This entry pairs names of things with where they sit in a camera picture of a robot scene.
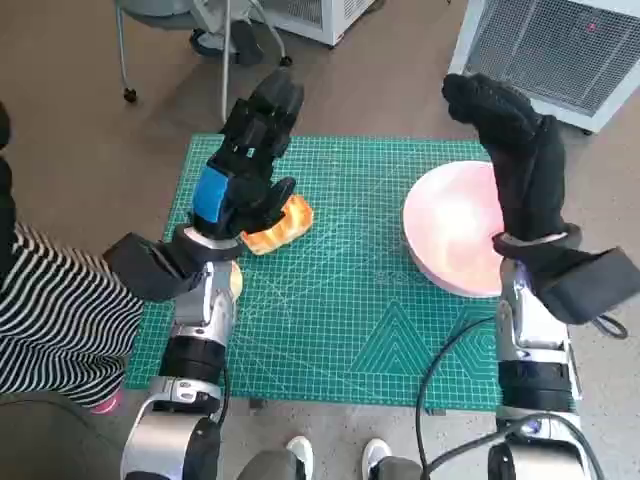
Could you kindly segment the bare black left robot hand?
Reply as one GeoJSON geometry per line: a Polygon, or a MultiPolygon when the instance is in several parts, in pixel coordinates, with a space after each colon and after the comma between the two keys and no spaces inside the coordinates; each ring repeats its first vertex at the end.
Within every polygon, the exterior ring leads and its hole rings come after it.
{"type": "Polygon", "coordinates": [[[284,218],[283,207],[296,180],[272,179],[274,162],[291,141],[304,101],[304,88],[279,67],[246,99],[234,104],[196,185],[192,221],[203,236],[229,240],[267,230],[284,218]]]}

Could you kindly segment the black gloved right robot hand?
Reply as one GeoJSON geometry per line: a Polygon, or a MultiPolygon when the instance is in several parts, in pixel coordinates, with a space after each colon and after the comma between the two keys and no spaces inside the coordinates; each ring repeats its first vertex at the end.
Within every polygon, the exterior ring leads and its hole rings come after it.
{"type": "Polygon", "coordinates": [[[473,126],[490,156],[505,233],[533,242],[565,232],[566,156],[555,117],[482,74],[446,75],[442,95],[450,117],[473,126]]]}

